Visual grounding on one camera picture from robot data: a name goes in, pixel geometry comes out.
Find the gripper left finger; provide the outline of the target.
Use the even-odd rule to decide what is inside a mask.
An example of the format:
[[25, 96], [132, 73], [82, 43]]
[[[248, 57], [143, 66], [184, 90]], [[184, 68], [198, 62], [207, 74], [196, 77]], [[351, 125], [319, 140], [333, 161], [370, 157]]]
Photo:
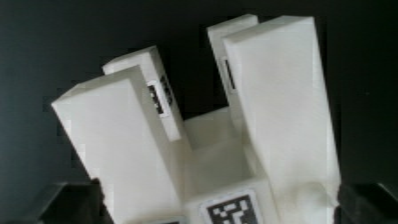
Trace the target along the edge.
[[15, 224], [107, 224], [102, 182], [57, 183], [38, 195]]

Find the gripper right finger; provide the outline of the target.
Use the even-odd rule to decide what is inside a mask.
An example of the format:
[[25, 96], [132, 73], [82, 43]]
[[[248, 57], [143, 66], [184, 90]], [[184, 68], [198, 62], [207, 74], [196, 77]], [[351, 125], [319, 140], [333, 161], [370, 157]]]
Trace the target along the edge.
[[340, 224], [398, 224], [398, 186], [388, 183], [343, 184]]

